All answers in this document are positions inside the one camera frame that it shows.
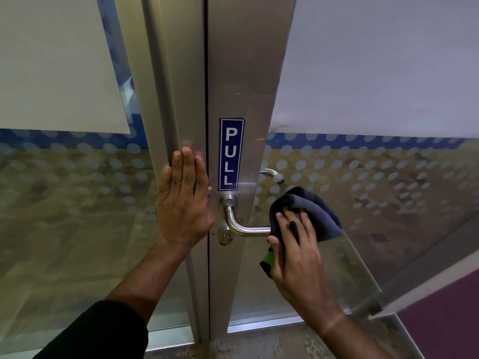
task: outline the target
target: blue sign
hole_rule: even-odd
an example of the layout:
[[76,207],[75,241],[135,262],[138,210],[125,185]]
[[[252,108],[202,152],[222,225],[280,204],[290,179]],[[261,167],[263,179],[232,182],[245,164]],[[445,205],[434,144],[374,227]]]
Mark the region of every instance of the blue sign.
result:
[[219,126],[218,190],[237,190],[244,119],[223,118]]

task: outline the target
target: pull sign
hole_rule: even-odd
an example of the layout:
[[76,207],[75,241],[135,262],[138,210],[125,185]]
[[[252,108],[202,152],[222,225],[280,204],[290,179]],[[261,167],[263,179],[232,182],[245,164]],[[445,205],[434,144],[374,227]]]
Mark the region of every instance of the pull sign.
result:
[[243,118],[223,118],[220,120],[218,166],[218,187],[220,191],[238,189],[243,128]]

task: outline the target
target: forearm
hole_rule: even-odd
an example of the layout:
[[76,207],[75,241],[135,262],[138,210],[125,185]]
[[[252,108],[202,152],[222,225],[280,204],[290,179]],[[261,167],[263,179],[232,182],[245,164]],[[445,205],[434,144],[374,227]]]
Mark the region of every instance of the forearm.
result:
[[391,359],[332,300],[317,310],[309,325],[338,359]]
[[166,242],[158,241],[106,300],[127,304],[148,323],[166,286],[187,254],[187,249],[173,248]]

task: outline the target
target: finger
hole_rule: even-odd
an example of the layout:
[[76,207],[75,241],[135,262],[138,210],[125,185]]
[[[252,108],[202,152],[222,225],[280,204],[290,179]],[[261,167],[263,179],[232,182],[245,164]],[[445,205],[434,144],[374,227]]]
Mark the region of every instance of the finger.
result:
[[193,199],[193,190],[195,189],[196,170],[195,157],[189,147],[181,149],[183,155],[183,178],[181,181],[180,194],[184,198]]
[[163,203],[170,194],[171,167],[165,166],[159,177],[158,201]]
[[171,183],[169,198],[176,198],[181,189],[181,179],[183,174],[183,158],[180,151],[173,153],[173,161],[171,162]]
[[305,209],[301,209],[299,211],[299,216],[301,217],[301,222],[303,223],[303,227],[306,230],[306,234],[308,235],[310,244],[317,245],[318,241],[316,239],[316,231],[314,230],[313,224],[308,217],[308,213]]
[[286,219],[288,219],[288,222],[295,222],[297,229],[298,229],[298,235],[299,235],[299,246],[303,248],[305,245],[309,245],[309,240],[308,240],[308,235],[306,234],[306,230],[303,227],[303,224],[301,224],[301,221],[298,219],[296,214],[294,214],[291,210],[288,208],[284,208],[284,216]]
[[196,167],[195,200],[202,200],[211,194],[212,188],[209,187],[207,168],[201,156],[198,156],[198,155],[195,156],[195,167]]
[[283,271],[284,271],[284,252],[283,247],[279,243],[278,238],[274,235],[268,236],[268,242],[271,244],[273,261],[271,266],[271,278],[274,281],[283,280]]
[[286,250],[286,257],[290,257],[291,254],[299,251],[298,243],[296,239],[289,230],[288,219],[284,217],[281,213],[276,213],[276,219],[278,219],[279,229],[281,230],[281,235],[283,236],[284,248]]

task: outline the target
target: left hand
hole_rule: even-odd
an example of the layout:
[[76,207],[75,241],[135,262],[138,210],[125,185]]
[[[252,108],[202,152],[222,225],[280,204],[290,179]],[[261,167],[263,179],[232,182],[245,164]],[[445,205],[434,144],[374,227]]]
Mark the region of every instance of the left hand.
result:
[[208,206],[211,187],[205,162],[201,156],[194,156],[189,147],[175,151],[172,160],[171,167],[166,166],[159,179],[159,242],[187,255],[215,221]]

